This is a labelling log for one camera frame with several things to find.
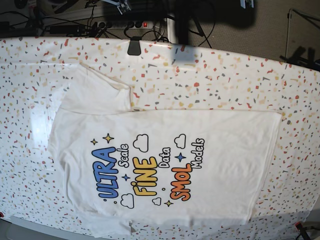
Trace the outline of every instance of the yellow star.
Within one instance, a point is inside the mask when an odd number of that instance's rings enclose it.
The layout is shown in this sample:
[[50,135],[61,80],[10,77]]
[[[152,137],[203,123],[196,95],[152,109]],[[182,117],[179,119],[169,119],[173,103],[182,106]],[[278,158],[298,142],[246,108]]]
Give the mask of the yellow star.
[[96,145],[98,142],[95,139],[93,139],[90,143],[93,143],[93,145]]
[[108,143],[110,142],[110,140],[114,139],[113,137],[110,137],[109,133],[106,137],[103,137],[103,139],[107,140]]
[[170,200],[168,200],[167,202],[165,202],[164,204],[166,204],[168,207],[170,207],[171,204],[173,204],[172,202],[170,202]]

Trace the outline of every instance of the electrical outlet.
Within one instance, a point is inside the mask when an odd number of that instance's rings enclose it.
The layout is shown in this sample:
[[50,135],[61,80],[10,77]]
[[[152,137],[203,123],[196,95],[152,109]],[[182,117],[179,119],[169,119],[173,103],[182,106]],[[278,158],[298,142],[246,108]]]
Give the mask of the electrical outlet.
[[[134,27],[130,28],[130,29],[146,29],[146,30],[150,30],[154,27],[154,23],[152,21],[132,21],[134,22]],[[104,24],[104,26],[107,24],[106,21],[98,21],[98,26],[102,23],[102,26]],[[111,29],[125,29],[128,25],[128,21],[111,21],[112,23],[112,27],[108,28],[109,30]]]

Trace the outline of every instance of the blue letter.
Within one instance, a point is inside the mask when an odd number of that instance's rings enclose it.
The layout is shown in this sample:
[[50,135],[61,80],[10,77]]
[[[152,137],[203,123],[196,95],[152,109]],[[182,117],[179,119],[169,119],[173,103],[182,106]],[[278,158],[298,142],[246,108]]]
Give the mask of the blue letter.
[[99,197],[100,198],[105,198],[105,199],[114,199],[116,197],[118,197],[118,192],[114,189],[109,189],[109,188],[105,188],[105,193],[110,193],[110,194],[103,194],[103,193],[99,193]]
[[104,189],[118,189],[118,183],[116,180],[111,180],[111,184],[101,184],[101,183],[97,183],[97,190],[99,192],[105,192]]
[[102,159],[110,163],[116,163],[117,159],[109,156],[109,153],[113,153],[115,151],[116,151],[115,147],[108,147],[108,148],[93,150],[91,154],[98,159]]
[[118,170],[112,169],[114,166],[115,166],[114,163],[109,163],[107,166],[105,166],[102,162],[95,161],[93,163],[93,173],[94,173],[95,180],[98,183],[101,182],[101,179],[112,180],[113,179],[112,176],[108,176],[105,174],[117,174]]

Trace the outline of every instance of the blue star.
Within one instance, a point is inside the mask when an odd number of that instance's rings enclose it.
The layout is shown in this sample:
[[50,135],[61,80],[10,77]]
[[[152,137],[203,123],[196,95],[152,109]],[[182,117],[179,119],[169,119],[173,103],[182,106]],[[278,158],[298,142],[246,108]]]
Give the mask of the blue star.
[[179,154],[179,156],[175,156],[175,158],[179,159],[179,162],[181,163],[181,160],[182,159],[185,159],[186,157],[185,156],[182,156],[181,152]]
[[125,174],[124,176],[122,176],[123,179],[125,179],[125,181],[127,181],[128,179],[130,179],[131,177],[128,177],[127,174]]

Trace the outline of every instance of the table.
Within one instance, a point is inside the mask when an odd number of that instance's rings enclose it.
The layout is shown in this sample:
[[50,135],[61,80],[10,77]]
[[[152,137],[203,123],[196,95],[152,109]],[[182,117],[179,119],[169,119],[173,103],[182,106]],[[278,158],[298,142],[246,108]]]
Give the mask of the table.
[[[297,235],[319,196],[320,73],[215,49],[128,40],[0,40],[0,211],[91,235],[56,185],[48,138],[79,63],[130,85],[133,111],[210,109],[282,114],[274,156],[247,225],[188,229],[143,225],[128,239],[284,239]],[[119,236],[108,236],[117,239]]]

